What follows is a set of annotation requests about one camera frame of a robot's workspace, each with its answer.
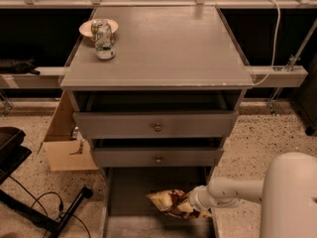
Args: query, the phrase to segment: gray tabletop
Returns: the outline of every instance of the gray tabletop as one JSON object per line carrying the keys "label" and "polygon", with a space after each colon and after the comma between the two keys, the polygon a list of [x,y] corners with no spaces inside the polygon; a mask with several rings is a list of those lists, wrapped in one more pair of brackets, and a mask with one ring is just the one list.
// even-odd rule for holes
{"label": "gray tabletop", "polygon": [[100,60],[83,38],[64,89],[252,86],[212,6],[100,7],[93,18],[118,23],[116,55]]}

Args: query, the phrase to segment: floor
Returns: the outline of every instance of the floor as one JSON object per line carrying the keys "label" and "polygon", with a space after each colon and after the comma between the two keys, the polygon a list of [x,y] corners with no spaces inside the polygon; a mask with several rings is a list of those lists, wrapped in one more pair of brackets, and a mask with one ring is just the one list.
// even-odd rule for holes
{"label": "floor", "polygon": [[[14,102],[14,108],[10,114],[7,117],[0,117],[1,126],[14,126],[25,131],[27,136],[23,145],[33,152],[12,177],[35,197],[48,191],[57,192],[63,200],[64,209],[67,209],[84,185],[91,188],[93,196],[83,200],[75,215],[85,223],[91,237],[100,237],[100,229],[103,227],[100,225],[101,211],[106,189],[101,171],[52,172],[46,152],[41,148],[56,105],[56,101]],[[306,136],[306,125],[296,105],[284,100],[278,101],[275,111],[277,115],[272,116],[263,101],[242,103],[240,116],[225,143],[225,153],[214,171],[214,176],[262,179],[271,160],[280,154],[298,151],[317,157],[317,135]],[[1,189],[27,205],[34,202],[9,178],[1,185]],[[52,219],[58,217],[59,200],[56,195],[43,196],[40,202],[46,208],[49,217]],[[43,229],[34,226],[6,206],[0,205],[0,214],[2,215],[0,217],[1,238],[44,237]],[[214,217],[220,238],[259,237],[261,207],[257,204],[245,201],[238,208],[215,209]],[[125,234],[122,237],[137,235],[128,226],[123,225],[120,228]],[[155,233],[153,237],[167,237],[160,231],[156,230]],[[72,218],[60,237],[80,238],[88,237],[88,234],[80,221]]]}

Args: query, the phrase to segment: drawer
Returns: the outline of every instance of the drawer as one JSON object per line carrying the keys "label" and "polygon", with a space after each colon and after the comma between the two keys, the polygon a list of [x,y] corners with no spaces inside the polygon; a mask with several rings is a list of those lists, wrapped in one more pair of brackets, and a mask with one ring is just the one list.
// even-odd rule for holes
{"label": "drawer", "polygon": [[104,141],[96,143],[94,150],[98,167],[214,167],[223,154],[217,148],[220,139]]}
{"label": "drawer", "polygon": [[208,113],[91,113],[73,115],[87,139],[229,136],[238,111]]}

